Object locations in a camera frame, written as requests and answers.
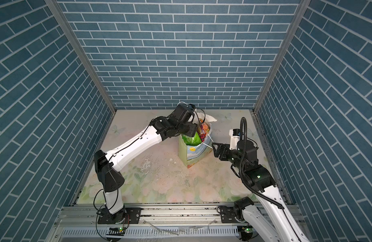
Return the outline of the green snack bag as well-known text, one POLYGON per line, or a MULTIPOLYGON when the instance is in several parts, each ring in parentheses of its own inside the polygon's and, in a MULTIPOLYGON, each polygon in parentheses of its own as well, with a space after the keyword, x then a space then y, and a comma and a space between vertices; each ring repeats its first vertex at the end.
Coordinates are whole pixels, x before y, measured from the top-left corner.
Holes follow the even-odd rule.
POLYGON ((188 146, 198 146, 202 143, 201 138, 199 137, 198 132, 195 132, 193 137, 189 137, 187 135, 182 135, 182 139, 184 143, 188 146))

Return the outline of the Fox's fruits candy bag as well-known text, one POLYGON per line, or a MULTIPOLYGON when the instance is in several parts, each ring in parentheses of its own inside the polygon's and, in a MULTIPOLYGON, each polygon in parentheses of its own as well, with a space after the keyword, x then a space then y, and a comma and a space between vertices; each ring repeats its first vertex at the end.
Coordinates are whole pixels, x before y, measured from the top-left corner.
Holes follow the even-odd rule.
POLYGON ((200 123, 198 125, 197 133, 202 142, 205 142, 205 139, 208 136, 209 132, 210 132, 210 126, 206 122, 200 123))

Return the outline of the green floral paper bag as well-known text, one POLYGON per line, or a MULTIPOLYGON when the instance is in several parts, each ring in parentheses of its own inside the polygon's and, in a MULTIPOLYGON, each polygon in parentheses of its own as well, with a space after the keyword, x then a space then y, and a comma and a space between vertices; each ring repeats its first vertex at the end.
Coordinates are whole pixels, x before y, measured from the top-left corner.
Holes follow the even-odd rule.
POLYGON ((204 111, 202 113, 197 113, 194 122, 199 125, 200 123, 206 122, 210 126, 210 132, 208 136, 205 139, 205 142, 202 142, 198 146, 188 146, 184 143, 182 139, 182 135, 179 137, 179 150, 178 150, 178 156, 183 162, 183 164, 187 168, 191 168, 193 165, 195 165, 198 161, 200 161, 202 158, 204 158, 208 153, 212 151, 212 122, 216 122, 217 120, 210 116, 206 115, 204 111))

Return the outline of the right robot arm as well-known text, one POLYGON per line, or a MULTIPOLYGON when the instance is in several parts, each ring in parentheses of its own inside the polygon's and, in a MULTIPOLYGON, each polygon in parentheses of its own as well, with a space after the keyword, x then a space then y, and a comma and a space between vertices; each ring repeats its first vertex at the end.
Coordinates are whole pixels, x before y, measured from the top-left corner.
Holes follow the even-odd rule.
POLYGON ((269 219, 260 214, 250 198, 234 203, 235 217, 252 226, 266 242, 307 242, 309 239, 295 221, 280 195, 270 172, 258 163, 258 147, 249 139, 230 144, 213 143, 216 158, 229 161, 238 169, 242 184, 264 207, 269 219))

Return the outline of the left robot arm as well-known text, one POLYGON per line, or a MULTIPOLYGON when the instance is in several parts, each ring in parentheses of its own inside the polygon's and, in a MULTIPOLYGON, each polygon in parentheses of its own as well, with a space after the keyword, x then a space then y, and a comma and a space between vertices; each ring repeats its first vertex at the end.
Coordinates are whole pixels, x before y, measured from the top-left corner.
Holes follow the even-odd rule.
POLYGON ((103 211, 110 215, 125 214, 121 195, 125 179, 121 170, 142 152, 168 138, 179 135, 193 137, 198 127, 194 123, 195 114, 195 105, 181 102, 170 115, 152 119, 143 131, 124 144, 107 152, 98 150, 95 153, 95 172, 105 196, 103 211))

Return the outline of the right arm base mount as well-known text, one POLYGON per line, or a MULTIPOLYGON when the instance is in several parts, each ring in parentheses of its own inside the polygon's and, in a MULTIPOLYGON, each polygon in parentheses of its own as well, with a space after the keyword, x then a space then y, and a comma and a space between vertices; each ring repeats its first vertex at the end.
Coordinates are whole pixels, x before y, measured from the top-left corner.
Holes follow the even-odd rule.
POLYGON ((243 223, 243 221, 236 217, 232 207, 221 205, 216 207, 216 211, 220 215, 222 223, 243 223))

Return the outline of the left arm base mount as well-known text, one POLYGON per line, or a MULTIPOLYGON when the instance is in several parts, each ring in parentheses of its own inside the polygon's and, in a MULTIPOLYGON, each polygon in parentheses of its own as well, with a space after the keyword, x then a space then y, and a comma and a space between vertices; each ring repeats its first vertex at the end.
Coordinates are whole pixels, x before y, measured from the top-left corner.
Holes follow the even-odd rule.
POLYGON ((115 214, 111 214, 105 207, 101 208, 97 214, 99 216, 97 219, 98 224, 138 224, 141 215, 141 208, 124 207, 115 214))

